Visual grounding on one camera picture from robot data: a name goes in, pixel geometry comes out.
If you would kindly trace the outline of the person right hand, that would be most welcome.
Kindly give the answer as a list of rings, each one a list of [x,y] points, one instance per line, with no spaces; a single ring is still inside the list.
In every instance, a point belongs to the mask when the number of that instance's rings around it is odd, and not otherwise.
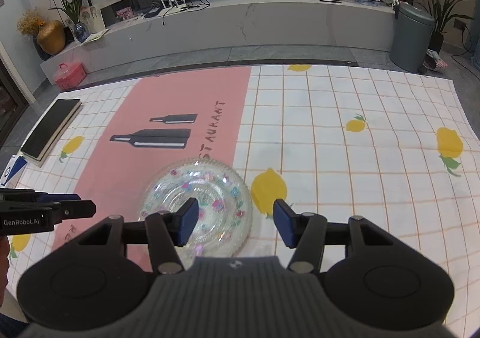
[[[0,240],[0,306],[4,302],[5,292],[8,284],[8,270],[9,270],[9,254],[10,244],[6,236],[2,236]]]

